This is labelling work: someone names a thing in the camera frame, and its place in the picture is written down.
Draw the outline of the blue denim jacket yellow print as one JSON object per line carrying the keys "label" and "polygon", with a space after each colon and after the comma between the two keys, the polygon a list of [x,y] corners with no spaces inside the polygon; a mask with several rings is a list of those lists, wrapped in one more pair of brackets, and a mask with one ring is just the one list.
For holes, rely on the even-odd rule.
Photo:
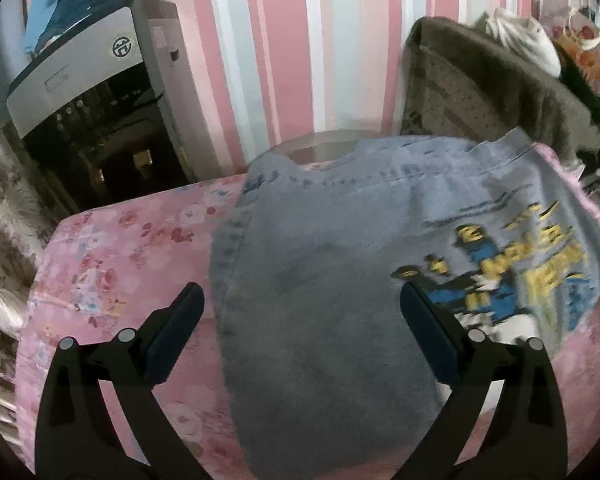
{"label": "blue denim jacket yellow print", "polygon": [[365,140],[319,170],[268,153],[214,232],[210,282],[251,473],[315,479],[414,448],[442,408],[404,284],[556,352],[600,298],[600,224],[520,129]]}

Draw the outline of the pink floral bed sheet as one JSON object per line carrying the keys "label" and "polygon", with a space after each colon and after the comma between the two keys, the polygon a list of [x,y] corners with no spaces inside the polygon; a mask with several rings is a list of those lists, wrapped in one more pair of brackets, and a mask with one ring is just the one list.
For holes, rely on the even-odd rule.
{"label": "pink floral bed sheet", "polygon": [[[61,222],[30,292],[30,318],[17,356],[18,429],[28,466],[35,463],[38,406],[61,338],[106,341],[166,307],[186,283],[207,285],[213,231],[243,184],[243,176],[234,176],[187,185]],[[577,465],[600,438],[600,301],[568,336],[554,365],[569,461]],[[223,385],[212,311],[204,314],[156,397],[213,477],[249,477]]]}

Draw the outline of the floral beige curtain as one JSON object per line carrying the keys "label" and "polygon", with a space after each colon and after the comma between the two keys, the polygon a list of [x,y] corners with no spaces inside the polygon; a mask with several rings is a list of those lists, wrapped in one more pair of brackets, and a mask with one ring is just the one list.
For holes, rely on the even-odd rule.
{"label": "floral beige curtain", "polygon": [[0,127],[0,434],[18,456],[16,353],[29,290],[55,226],[31,159],[6,122]]}

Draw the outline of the grey water dispenser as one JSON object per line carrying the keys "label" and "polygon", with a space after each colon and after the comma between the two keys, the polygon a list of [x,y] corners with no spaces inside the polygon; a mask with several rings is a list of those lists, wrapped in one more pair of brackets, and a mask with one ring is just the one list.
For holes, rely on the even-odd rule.
{"label": "grey water dispenser", "polygon": [[195,90],[178,8],[114,0],[46,47],[10,84],[16,133],[72,212],[192,183]]}

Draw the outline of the black garment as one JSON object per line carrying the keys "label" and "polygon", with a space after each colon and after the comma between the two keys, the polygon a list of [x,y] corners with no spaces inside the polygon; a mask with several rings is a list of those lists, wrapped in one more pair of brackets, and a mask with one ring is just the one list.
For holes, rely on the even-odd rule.
{"label": "black garment", "polygon": [[554,44],[560,61],[559,80],[588,108],[592,123],[600,127],[600,96],[593,91],[582,70],[573,62],[563,47]]}

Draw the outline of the brown blanket covered furniture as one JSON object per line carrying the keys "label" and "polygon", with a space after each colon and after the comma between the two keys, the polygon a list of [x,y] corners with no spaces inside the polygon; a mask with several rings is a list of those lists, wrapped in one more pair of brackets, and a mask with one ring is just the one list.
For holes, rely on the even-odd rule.
{"label": "brown blanket covered furniture", "polygon": [[468,26],[420,18],[402,66],[404,136],[495,141],[520,127],[565,164],[600,147],[600,126],[565,84]]}

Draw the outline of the pink floral gift bag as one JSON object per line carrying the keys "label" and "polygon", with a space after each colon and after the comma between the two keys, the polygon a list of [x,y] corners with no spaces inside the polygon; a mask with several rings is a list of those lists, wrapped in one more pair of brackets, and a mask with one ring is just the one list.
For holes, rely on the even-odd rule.
{"label": "pink floral gift bag", "polygon": [[600,96],[600,28],[560,0],[542,0],[539,17],[547,35],[566,51]]}

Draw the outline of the cream white garment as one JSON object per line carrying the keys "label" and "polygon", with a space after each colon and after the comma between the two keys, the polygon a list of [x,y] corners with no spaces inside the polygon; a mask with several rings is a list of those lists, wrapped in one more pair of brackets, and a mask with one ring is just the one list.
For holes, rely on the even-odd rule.
{"label": "cream white garment", "polygon": [[513,54],[558,79],[562,63],[553,41],[535,18],[497,8],[486,16],[484,31]]}

